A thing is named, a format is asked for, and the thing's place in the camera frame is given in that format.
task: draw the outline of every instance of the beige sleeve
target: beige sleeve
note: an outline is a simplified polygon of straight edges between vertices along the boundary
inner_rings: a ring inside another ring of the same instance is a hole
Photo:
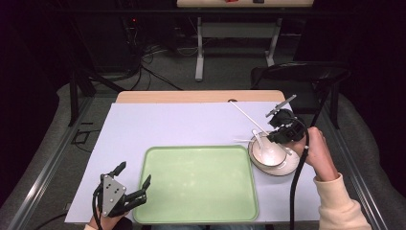
[[[350,198],[343,175],[333,181],[321,182],[314,179],[320,195],[320,229],[371,229],[361,206]]]
[[[84,230],[97,230],[97,229],[86,224],[86,226],[84,227]]]

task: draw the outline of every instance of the plastic tray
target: plastic tray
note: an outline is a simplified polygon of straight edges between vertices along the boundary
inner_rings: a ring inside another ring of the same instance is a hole
[[[147,203],[133,212],[140,223],[241,222],[258,215],[243,146],[151,148],[141,183],[149,174]]]

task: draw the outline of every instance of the human hand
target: human hand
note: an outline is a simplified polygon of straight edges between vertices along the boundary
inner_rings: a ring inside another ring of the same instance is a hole
[[[105,217],[105,216],[101,215],[101,228],[103,230],[112,230],[116,226],[116,224],[120,221],[120,219],[125,217],[127,214],[128,214],[128,212],[124,213],[121,216],[117,216],[114,218]],[[94,229],[99,229],[99,226],[96,223],[95,217],[93,217],[93,216],[87,225],[91,226]]]
[[[317,174],[316,179],[319,181],[331,181],[337,179],[339,174],[332,161],[323,132],[319,128],[313,126],[308,129],[308,135],[309,149],[305,162],[313,167]],[[305,148],[305,139],[306,137],[298,142],[287,143],[284,146],[296,151],[302,156]]]

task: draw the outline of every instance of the black wire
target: black wire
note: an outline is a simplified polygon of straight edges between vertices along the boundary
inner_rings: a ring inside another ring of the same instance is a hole
[[[78,149],[80,149],[80,150],[87,151],[87,152],[92,152],[91,150],[84,149],[84,148],[80,147],[80,146],[78,145],[78,143],[75,143],[75,146],[76,146]]]
[[[160,76],[160,75],[158,75],[158,74],[156,74],[156,73],[154,73],[154,72],[152,72],[152,71],[146,69],[145,66],[142,66],[142,68],[143,68],[144,70],[146,70],[147,72],[149,72],[151,75],[153,75],[155,78],[157,78],[157,79],[159,79],[159,80],[161,80],[161,81],[163,81],[163,82],[165,82],[165,83],[171,85],[172,87],[174,87],[174,88],[176,88],[176,89],[178,89],[178,90],[183,90],[182,88],[180,88],[180,87],[176,86],[174,83],[172,83],[170,80],[167,80],[165,77]]]
[[[147,85],[147,89],[146,89],[146,90],[148,90],[148,89],[149,89],[149,87],[151,86],[151,81],[152,81],[151,74],[150,74],[150,73],[148,73],[148,85]]]
[[[161,51],[161,48],[157,48],[155,50],[152,50],[152,48],[149,46],[145,48],[144,50],[144,55],[141,57],[141,61],[145,64],[151,64],[154,60],[154,53]]]
[[[141,70],[142,70],[142,68],[141,68],[141,65],[140,65],[140,67],[139,67],[139,77],[138,77],[138,79],[135,81],[135,83],[134,83],[134,85],[129,89],[130,91],[132,91],[132,90],[134,90],[134,88],[138,85],[138,83],[140,82],[140,79],[141,79],[141,75],[142,75],[142,73],[141,73]]]
[[[102,223],[101,219],[98,216],[98,212],[96,211],[96,198],[98,197],[98,190],[99,187],[96,189],[95,193],[93,194],[93,200],[92,200],[92,210],[93,210],[93,218],[95,219],[96,224],[98,225],[98,228],[102,230]]]
[[[40,229],[41,227],[47,225],[48,223],[50,223],[50,222],[52,222],[52,221],[54,221],[54,220],[56,220],[56,219],[60,219],[60,218],[62,218],[62,217],[65,217],[66,215],[68,215],[68,213],[64,213],[64,214],[58,215],[58,216],[56,216],[56,217],[54,217],[54,218],[50,218],[50,219],[48,219],[47,221],[45,221],[45,222],[39,224],[34,230],[38,230],[38,229]]]
[[[304,145],[304,151],[302,153],[302,156],[299,160],[299,164],[298,167],[296,168],[295,174],[293,176],[292,179],[292,184],[290,185],[290,230],[294,230],[295,229],[295,194],[296,194],[296,186],[298,184],[298,180],[299,180],[299,176],[301,175],[301,171],[302,168],[304,167],[305,164],[305,160],[307,158],[308,155],[308,145],[309,145],[309,141],[310,141],[310,137],[308,136],[308,130],[306,125],[301,122],[300,120],[296,119],[296,118],[286,118],[289,120],[293,120],[298,122],[299,124],[301,124],[304,127],[304,132],[305,132],[305,145]]]

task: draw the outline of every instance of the white bowl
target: white bowl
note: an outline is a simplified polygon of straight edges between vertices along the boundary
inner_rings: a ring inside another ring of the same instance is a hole
[[[260,149],[258,141],[255,137],[253,137],[251,139],[252,142],[248,144],[248,153],[250,155],[251,161],[258,169],[272,175],[287,175],[296,170],[299,164],[299,155],[294,150],[280,147],[280,145],[271,143],[269,141],[265,142],[266,134],[263,132],[260,133],[259,136],[261,137],[261,141],[263,142],[263,144],[272,147],[272,150],[279,156],[284,154],[284,159],[281,161],[280,164],[275,166],[269,166],[262,163],[259,157]]]

